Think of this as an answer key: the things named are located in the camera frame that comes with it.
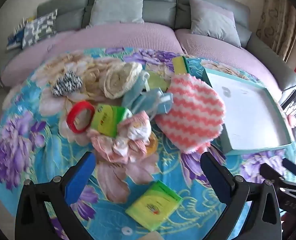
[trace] black and white cloth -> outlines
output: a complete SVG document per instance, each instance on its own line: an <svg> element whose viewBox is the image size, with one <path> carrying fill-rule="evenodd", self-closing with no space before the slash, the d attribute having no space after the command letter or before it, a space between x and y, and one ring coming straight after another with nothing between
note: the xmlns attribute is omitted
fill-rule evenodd
<svg viewBox="0 0 296 240"><path fill-rule="evenodd" d="M82 80L72 70L66 72L58 78L56 84L52 87L51 93L55 97L69 95L82 87Z"/></svg>

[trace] white cloth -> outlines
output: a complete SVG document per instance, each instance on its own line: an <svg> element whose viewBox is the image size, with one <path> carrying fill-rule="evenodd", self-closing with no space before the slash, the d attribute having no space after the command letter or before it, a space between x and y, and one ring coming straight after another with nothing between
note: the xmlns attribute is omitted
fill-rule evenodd
<svg viewBox="0 0 296 240"><path fill-rule="evenodd" d="M114 63L100 78L99 86L107 98L120 98L136 83L142 69L137 62Z"/></svg>
<svg viewBox="0 0 296 240"><path fill-rule="evenodd" d="M128 127L127 137L133 141L143 140L143 142L149 141L151 135L151 124L149 120L142 122L131 123Z"/></svg>
<svg viewBox="0 0 296 240"><path fill-rule="evenodd" d="M115 153L121 155L122 157L126 157L129 151L129 139L121 136L117 136L114 144L112 145L112 149Z"/></svg>

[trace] striped towel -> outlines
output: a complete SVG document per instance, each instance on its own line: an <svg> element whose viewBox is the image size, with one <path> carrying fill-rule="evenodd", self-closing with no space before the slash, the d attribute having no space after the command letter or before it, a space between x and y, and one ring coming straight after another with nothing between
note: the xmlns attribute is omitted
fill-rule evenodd
<svg viewBox="0 0 296 240"><path fill-rule="evenodd" d="M196 152L220 135L225 105L209 85L190 74L175 75L167 93L173 93L173 106L155 120L181 152Z"/></svg>

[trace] white ring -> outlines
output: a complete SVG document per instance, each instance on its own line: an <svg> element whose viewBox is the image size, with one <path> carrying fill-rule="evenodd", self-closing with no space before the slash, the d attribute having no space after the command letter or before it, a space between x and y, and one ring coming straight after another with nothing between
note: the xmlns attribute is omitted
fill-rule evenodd
<svg viewBox="0 0 296 240"><path fill-rule="evenodd" d="M121 231L125 236L131 236L132 235L132 229L129 228L129 227L124 227L124 228L121 229Z"/></svg>

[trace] sofa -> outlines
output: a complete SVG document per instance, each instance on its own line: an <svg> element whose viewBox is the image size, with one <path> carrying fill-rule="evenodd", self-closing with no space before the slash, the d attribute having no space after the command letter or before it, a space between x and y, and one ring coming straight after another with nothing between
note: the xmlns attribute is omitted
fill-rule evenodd
<svg viewBox="0 0 296 240"><path fill-rule="evenodd" d="M57 34L0 60L5 86L23 82L43 61L65 51L92 47L158 49L204 57L247 71L259 78L282 103L296 89L296 74L249 30L250 10L235 0L205 0L234 13L242 48L208 36L190 34L189 0L144 0L144 24L106 24L86 28L94 0L49 0L37 17L58 9Z"/></svg>

